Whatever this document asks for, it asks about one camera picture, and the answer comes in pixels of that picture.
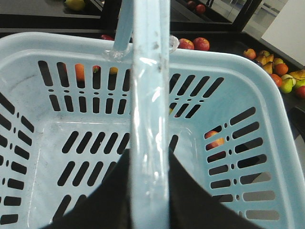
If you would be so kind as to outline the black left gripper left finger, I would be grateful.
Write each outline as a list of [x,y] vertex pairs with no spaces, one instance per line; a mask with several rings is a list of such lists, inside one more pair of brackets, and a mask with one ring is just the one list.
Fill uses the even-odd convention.
[[130,229],[130,150],[124,150],[102,183],[48,229]]

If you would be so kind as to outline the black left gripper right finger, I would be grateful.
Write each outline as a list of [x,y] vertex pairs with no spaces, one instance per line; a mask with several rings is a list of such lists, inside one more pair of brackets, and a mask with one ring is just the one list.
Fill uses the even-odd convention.
[[171,229],[258,229],[214,199],[185,170],[169,150]]

